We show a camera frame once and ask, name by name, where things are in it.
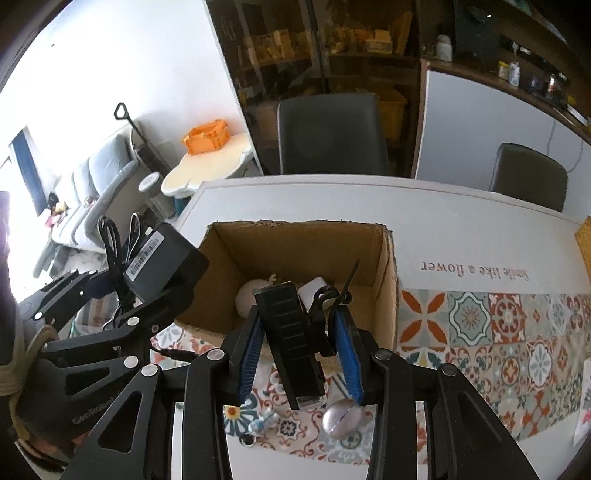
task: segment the black chair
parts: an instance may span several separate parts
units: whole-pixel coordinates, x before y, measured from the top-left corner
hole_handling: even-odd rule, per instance
[[[386,140],[371,93],[283,100],[277,124],[281,174],[389,175]]]
[[[556,160],[523,145],[503,143],[489,190],[562,212],[568,183],[567,171]]]

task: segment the black cable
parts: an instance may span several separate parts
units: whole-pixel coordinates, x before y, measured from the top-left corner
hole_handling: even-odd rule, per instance
[[[133,259],[134,251],[139,244],[142,223],[137,213],[131,215],[131,220],[129,222],[128,247],[125,258],[121,246],[119,230],[114,221],[107,216],[102,215],[99,218],[98,229],[100,238],[105,244],[105,253],[107,256],[109,273],[111,275],[111,282],[115,286],[115,291],[117,292],[117,297],[119,299],[119,306],[115,310],[110,321],[103,325],[104,330],[105,327],[113,322],[119,315],[130,311],[134,307],[134,295],[125,283],[124,274],[129,262]]]
[[[139,218],[137,213],[131,214],[131,220],[129,221],[129,237],[127,240],[127,257],[125,258],[125,266],[129,266],[129,262],[135,256],[135,250],[139,244],[139,237],[142,233],[142,220]]]
[[[187,362],[188,364],[198,357],[198,354],[195,352],[192,352],[191,350],[181,350],[180,348],[156,348],[154,345],[150,344],[150,350],[159,353],[162,356],[167,356],[172,360]]]

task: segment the blue curtain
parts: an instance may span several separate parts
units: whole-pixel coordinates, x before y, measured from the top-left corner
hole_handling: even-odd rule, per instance
[[[39,174],[37,173],[31,150],[29,150],[27,139],[22,130],[16,137],[14,137],[14,140],[12,140],[12,147],[14,148],[14,154],[17,157],[16,160],[18,168],[21,171],[22,179],[25,181],[27,190],[31,195],[31,200],[33,200],[35,211],[37,212],[37,216],[39,216],[47,206],[47,199],[43,192],[43,185],[39,179]]]

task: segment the barcode label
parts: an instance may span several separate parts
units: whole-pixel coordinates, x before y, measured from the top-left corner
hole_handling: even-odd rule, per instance
[[[130,280],[135,280],[135,277],[138,276],[139,272],[142,271],[145,263],[148,259],[152,256],[152,254],[156,251],[158,246],[164,240],[164,235],[160,232],[156,231],[152,234],[150,239],[145,243],[142,247],[142,250],[135,256],[131,265],[127,268],[126,272],[127,276]]]

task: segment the black power adapter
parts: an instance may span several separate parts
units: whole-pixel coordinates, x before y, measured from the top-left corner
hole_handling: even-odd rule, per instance
[[[125,282],[144,303],[170,286],[194,287],[209,260],[168,223],[159,223],[125,270]]]

